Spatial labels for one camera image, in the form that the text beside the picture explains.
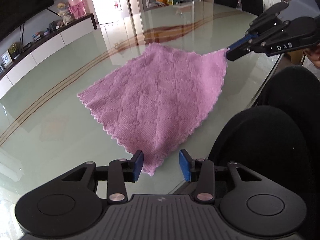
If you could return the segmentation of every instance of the hand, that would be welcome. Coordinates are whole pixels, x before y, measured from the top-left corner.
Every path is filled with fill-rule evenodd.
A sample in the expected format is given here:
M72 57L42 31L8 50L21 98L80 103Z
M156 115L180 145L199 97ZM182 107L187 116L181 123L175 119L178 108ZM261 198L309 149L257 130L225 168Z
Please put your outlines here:
M311 60L316 68L320 69L320 45L312 49L305 49L303 53Z

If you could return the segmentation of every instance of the pink bow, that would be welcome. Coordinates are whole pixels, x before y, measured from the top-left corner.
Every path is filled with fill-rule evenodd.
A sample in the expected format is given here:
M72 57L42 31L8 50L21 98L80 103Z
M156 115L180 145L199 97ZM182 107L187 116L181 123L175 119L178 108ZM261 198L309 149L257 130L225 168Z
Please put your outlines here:
M70 6L69 10L70 10L71 13L73 13L75 18L78 19L78 18L80 18L80 17L85 15L84 10L81 10L82 8L84 8L83 1L79 2L78 4L76 4L74 6Z

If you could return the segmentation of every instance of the picture frame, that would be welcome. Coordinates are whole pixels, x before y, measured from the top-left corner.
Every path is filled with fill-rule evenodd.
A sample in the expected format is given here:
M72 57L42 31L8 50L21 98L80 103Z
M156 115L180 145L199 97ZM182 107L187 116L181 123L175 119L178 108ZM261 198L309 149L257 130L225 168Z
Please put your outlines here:
M10 54L8 51L6 51L4 54L2 54L1 59L2 59L5 67L12 62L12 58L10 57Z

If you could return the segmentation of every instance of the television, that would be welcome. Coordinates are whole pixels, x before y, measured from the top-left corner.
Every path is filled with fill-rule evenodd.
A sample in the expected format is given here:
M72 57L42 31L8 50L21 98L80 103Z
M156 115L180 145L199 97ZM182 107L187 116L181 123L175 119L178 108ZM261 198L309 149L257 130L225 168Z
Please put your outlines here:
M25 21L53 4L53 0L0 0L0 42Z

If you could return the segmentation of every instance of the tv stand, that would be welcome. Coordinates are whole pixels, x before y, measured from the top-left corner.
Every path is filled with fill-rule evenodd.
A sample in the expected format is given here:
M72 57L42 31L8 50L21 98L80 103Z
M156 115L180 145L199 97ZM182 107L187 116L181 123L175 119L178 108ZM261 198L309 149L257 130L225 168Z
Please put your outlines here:
M71 42L97 29L93 14L73 20L44 36L0 73L0 99L31 69Z

